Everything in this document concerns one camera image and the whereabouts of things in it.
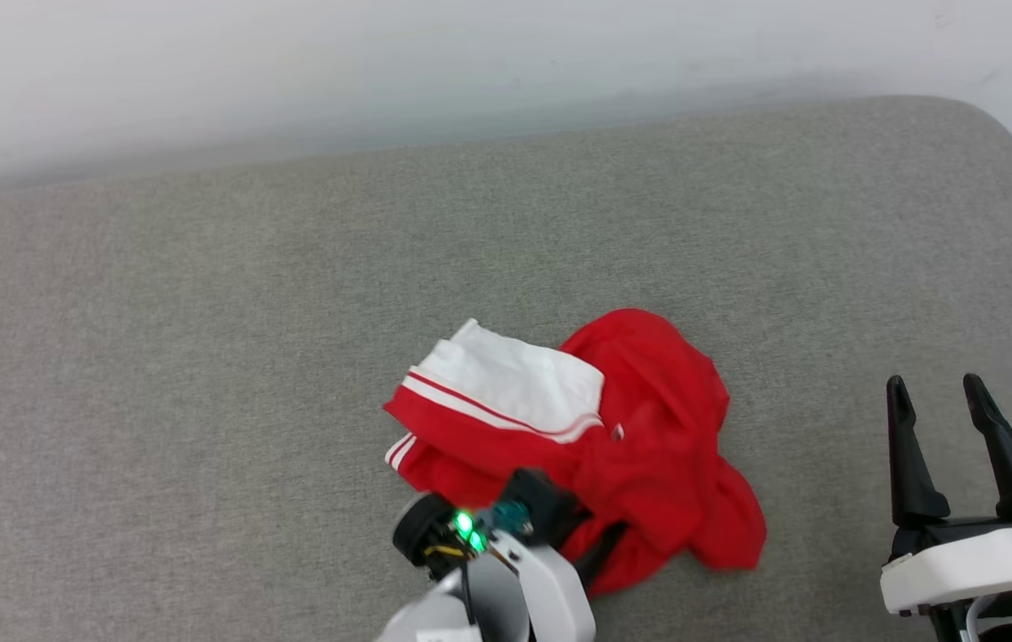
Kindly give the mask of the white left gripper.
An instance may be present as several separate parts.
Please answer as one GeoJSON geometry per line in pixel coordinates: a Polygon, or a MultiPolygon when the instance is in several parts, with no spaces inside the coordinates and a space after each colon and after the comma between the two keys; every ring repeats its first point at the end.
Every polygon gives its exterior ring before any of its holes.
{"type": "Polygon", "coordinates": [[[440,493],[407,504],[392,544],[431,587],[392,617],[395,641],[592,641],[588,595],[627,532],[613,521],[571,564],[519,501],[473,511],[440,493]]]}

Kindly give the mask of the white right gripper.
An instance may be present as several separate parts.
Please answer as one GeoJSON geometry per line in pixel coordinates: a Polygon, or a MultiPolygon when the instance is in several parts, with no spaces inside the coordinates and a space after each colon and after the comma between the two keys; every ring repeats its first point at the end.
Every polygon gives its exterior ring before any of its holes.
{"type": "Polygon", "coordinates": [[[996,516],[947,519],[916,435],[917,414],[901,375],[888,379],[890,503],[896,525],[880,590],[888,613],[917,613],[1012,592],[1012,427],[978,374],[962,379],[971,422],[985,440],[996,516]]]}

